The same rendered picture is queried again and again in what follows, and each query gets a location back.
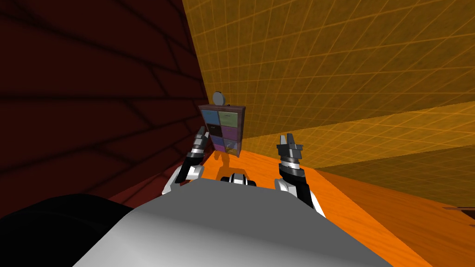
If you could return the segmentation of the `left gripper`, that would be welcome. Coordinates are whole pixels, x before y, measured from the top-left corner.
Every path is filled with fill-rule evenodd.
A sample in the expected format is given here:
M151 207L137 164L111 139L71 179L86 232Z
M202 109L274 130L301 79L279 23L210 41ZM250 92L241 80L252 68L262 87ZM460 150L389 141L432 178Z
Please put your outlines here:
M202 126L199 129L198 134L195 136L192 146L192 152L203 152L208 142L208 138L209 134L206 133L205 126Z

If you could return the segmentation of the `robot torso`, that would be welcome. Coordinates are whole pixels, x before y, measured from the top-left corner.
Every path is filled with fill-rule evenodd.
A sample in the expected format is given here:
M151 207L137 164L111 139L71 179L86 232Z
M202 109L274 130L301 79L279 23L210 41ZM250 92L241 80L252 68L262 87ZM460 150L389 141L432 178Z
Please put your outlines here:
M197 179L126 214L73 267L392 267L285 191Z

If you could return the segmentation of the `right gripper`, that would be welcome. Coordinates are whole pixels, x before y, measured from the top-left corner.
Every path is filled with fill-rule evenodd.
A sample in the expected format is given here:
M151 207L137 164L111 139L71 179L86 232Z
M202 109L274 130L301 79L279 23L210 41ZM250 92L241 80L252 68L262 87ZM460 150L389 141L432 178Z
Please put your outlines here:
M292 133L280 136L280 144L277 146L278 155L281 158L302 159L303 146L295 144L295 139Z

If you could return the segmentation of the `brown chest with coloured drawers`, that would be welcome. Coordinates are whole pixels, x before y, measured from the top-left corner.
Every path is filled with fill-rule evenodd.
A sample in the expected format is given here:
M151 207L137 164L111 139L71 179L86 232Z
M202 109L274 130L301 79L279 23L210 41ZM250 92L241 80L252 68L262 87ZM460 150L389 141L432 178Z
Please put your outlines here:
M199 109L215 150L239 157L246 107L227 104L223 93L216 91L212 104L200 105Z

